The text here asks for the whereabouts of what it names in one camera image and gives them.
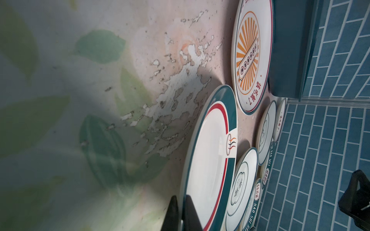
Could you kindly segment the red ring green rim plate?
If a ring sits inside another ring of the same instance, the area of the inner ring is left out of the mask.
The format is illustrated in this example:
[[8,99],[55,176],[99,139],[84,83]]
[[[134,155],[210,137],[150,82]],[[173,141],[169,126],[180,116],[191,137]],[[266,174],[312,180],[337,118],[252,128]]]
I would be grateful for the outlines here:
[[180,186],[179,213],[192,199],[201,229],[219,231],[234,181],[238,145],[235,95],[228,85],[217,87],[197,119]]

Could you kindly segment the white clover emblem plate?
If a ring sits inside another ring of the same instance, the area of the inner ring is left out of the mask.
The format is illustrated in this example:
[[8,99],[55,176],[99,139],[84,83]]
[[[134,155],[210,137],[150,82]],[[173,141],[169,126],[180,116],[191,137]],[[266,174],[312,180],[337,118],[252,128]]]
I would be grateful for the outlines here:
[[226,231],[236,231],[241,223],[250,200],[257,167],[257,150],[252,147],[240,158],[236,166],[235,178],[227,203]]

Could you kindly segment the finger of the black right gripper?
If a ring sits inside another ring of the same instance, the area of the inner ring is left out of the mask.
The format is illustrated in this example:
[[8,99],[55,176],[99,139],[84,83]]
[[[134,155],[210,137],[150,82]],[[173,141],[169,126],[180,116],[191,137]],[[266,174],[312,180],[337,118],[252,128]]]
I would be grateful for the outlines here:
[[370,230],[370,181],[362,170],[352,173],[338,206],[341,212],[354,220],[357,227],[363,231]]

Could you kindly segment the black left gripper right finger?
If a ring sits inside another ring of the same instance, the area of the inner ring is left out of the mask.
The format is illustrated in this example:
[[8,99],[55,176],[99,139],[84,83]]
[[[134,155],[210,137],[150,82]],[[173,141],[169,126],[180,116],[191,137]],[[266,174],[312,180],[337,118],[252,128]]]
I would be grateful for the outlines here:
[[183,208],[183,231],[202,231],[196,209],[190,195],[186,195]]

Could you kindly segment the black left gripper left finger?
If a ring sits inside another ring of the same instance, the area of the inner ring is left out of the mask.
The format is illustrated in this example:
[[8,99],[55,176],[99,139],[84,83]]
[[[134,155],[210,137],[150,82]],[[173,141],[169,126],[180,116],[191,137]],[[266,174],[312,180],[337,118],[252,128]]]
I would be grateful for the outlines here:
[[179,209],[176,195],[170,199],[161,231],[178,231]]

